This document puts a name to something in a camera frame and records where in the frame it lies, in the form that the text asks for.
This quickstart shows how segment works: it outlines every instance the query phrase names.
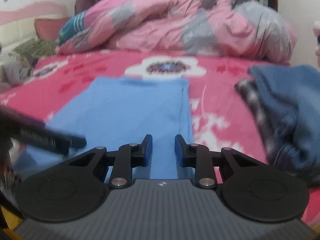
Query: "pink bed sheet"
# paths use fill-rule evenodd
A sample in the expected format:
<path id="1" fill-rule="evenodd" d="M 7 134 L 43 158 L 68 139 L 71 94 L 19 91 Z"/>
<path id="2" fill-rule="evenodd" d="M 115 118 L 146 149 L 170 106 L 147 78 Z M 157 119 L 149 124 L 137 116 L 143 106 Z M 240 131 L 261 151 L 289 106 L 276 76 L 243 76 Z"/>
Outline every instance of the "pink bed sheet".
<path id="1" fill-rule="evenodd" d="M 108 50 L 56 56 L 40 61 L 34 78 L 1 94 L 0 103 L 47 122 L 97 76 L 126 75 L 146 79 L 186 77 L 190 80 L 194 141 L 207 145 L 212 151 L 232 147 L 266 162 L 262 141 L 250 111 L 233 88 L 235 83 L 248 77 L 247 68 L 254 64 L 263 62 Z M 168 65 L 177 65 L 176 71 L 168 73 Z M 181 66 L 185 66 L 185 70 L 179 71 Z M 156 68 L 164 73 L 150 72 L 150 69 Z M 319 200 L 320 191 L 311 190 L 310 202 L 303 216 L 303 221 L 308 225 L 320 221 Z"/>

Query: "yellow object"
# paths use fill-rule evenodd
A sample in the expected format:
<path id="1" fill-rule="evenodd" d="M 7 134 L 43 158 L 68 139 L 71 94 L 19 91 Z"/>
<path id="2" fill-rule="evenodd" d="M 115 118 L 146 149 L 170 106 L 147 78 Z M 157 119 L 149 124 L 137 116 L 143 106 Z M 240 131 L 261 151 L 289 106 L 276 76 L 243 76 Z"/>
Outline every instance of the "yellow object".
<path id="1" fill-rule="evenodd" d="M 13 215 L 11 212 L 7 211 L 3 206 L 1 206 L 1 210 L 9 229 L 15 230 L 17 226 L 22 223 L 23 220 L 21 218 Z"/>
<path id="2" fill-rule="evenodd" d="M 12 240 L 22 240 L 20 236 L 18 236 L 15 232 L 10 229 L 3 229 L 3 231 L 12 239 Z"/>

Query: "white cushioned headboard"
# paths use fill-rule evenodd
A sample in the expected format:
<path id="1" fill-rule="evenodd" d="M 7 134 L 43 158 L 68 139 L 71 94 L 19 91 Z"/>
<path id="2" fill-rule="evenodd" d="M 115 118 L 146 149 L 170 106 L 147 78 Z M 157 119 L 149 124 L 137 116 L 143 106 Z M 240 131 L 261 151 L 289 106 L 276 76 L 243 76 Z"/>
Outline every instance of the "white cushioned headboard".
<path id="1" fill-rule="evenodd" d="M 12 51 L 16 46 L 35 38 L 37 39 L 36 29 L 34 26 L 36 18 L 63 18 L 61 13 L 39 15 L 26 19 L 16 20 L 4 25 L 0 25 L 0 42 L 3 46 L 1 58 L 6 57 L 8 52 Z"/>

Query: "light blue folded cloth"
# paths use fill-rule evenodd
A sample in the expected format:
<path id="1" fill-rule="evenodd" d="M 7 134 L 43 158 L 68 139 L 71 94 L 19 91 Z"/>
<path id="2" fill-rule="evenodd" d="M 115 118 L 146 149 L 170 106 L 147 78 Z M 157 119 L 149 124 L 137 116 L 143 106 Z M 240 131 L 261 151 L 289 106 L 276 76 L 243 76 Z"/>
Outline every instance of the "light blue folded cloth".
<path id="1" fill-rule="evenodd" d="M 97 146 L 115 151 L 124 144 L 139 144 L 146 134 L 151 134 L 153 154 L 149 167 L 135 168 L 132 177 L 190 178 L 192 170 L 180 168 L 174 153 L 177 134 L 181 134 L 187 143 L 193 141 L 188 87 L 186 79 L 146 81 L 97 78 L 86 91 L 61 109 L 47 126 L 86 137 L 86 148 L 71 152 L 68 158 Z M 24 179 L 65 158 L 27 147 L 14 169 Z"/>

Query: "gray ribbed panel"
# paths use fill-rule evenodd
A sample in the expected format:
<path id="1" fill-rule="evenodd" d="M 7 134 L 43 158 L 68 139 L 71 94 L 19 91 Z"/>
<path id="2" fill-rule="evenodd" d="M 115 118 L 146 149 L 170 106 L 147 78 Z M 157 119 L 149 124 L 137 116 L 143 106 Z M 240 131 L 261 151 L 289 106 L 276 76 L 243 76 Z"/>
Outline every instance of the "gray ribbed panel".
<path id="1" fill-rule="evenodd" d="M 28 219 L 16 233 L 23 240 L 307 240 L 314 235 L 297 220 L 279 225 L 245 220 L 214 191 L 190 180 L 136 180 L 112 191 L 83 219 L 63 224 Z"/>

